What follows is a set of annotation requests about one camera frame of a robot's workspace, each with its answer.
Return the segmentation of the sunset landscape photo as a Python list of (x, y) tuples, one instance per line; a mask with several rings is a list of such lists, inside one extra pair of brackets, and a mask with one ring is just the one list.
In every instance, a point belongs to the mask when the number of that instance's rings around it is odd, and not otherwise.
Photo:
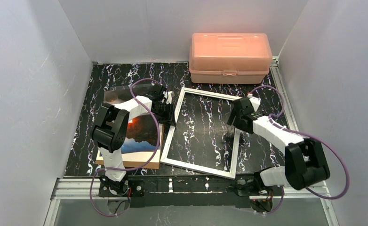
[(156, 148), (157, 138), (162, 138), (164, 126), (159, 125), (156, 129), (155, 121), (150, 113), (135, 101), (128, 86), (116, 87), (104, 93), (104, 102), (112, 104), (116, 108), (127, 110), (129, 115), (125, 141), (121, 152), (153, 152)]

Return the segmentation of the white picture frame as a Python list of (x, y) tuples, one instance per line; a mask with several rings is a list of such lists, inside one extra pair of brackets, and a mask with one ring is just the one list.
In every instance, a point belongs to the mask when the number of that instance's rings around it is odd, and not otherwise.
[(240, 130), (227, 124), (237, 96), (181, 88), (176, 126), (164, 140), (161, 163), (235, 179)]

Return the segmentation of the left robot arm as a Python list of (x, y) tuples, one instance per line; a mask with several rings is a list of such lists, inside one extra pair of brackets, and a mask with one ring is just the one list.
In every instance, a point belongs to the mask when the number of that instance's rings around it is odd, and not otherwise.
[(124, 167), (121, 148), (127, 137), (129, 121), (149, 115), (151, 129), (156, 129), (156, 145), (153, 155), (160, 148), (160, 124), (176, 125), (174, 92), (161, 84), (126, 86), (120, 90), (122, 102), (102, 103), (91, 131), (91, 138), (104, 160), (105, 176), (114, 181), (123, 181), (127, 168)]

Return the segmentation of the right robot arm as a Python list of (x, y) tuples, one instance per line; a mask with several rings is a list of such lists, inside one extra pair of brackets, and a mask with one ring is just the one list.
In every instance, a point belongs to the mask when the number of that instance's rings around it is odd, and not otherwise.
[(321, 142), (289, 132), (262, 110), (257, 111), (248, 97), (233, 102), (228, 125), (266, 139), (284, 154), (285, 165), (254, 174), (251, 186), (259, 191), (272, 186), (291, 186), (301, 190), (330, 178)]

